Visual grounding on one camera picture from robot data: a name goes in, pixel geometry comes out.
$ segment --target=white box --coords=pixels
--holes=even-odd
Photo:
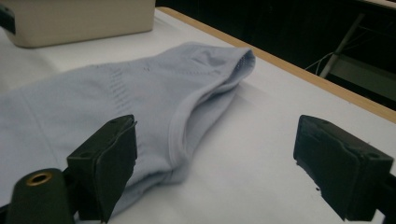
[[[38,48],[150,31],[155,0],[0,0],[13,14],[17,46]]]

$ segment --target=cable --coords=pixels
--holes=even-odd
[[[327,57],[333,55],[334,52],[330,52],[328,54],[326,54],[325,56],[323,56],[321,59],[317,60],[316,62],[312,63],[311,65],[307,66],[304,70],[308,70],[310,67],[314,66],[317,63],[321,63],[321,61],[323,61],[324,59],[326,59]]]

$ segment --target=white table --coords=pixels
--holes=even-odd
[[[156,10],[152,32],[138,35],[19,49],[0,33],[0,93],[86,64],[155,55],[187,41],[230,46],[213,35],[245,45],[167,8]],[[292,157],[298,118],[326,119],[396,158],[396,113],[254,50],[262,59],[196,150],[188,179],[150,190],[110,223],[344,223]],[[395,166],[391,172],[396,175]],[[374,223],[381,221],[377,212]]]

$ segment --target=metal rod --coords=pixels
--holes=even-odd
[[[347,31],[347,33],[344,36],[343,40],[341,41],[340,45],[335,50],[335,52],[332,55],[332,57],[330,58],[330,60],[326,63],[323,70],[321,71],[321,73],[319,75],[320,77],[326,78],[326,76],[329,75],[329,72],[332,70],[332,67],[337,62],[340,53],[343,51],[343,49],[346,46],[347,42],[349,41],[350,37],[352,37],[353,34],[355,33],[356,29],[358,29],[359,24],[363,20],[364,16],[365,16],[364,13],[360,13],[358,18],[356,18],[356,20],[353,22],[352,26]]]

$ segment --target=dark background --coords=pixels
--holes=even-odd
[[[364,13],[343,53],[396,74],[396,10],[357,0],[157,0],[157,7],[175,9],[302,68],[335,51]]]

